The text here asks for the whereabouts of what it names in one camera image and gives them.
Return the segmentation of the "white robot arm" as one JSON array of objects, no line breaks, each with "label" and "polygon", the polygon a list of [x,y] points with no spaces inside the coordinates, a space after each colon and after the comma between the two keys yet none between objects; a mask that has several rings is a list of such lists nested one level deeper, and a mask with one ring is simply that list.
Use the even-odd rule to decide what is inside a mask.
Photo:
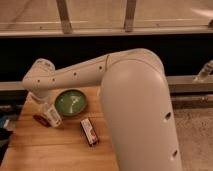
[{"label": "white robot arm", "polygon": [[183,171],[169,86],[154,52],[108,53],[63,69],[40,58],[22,85],[40,102],[53,89],[98,86],[119,171]]}]

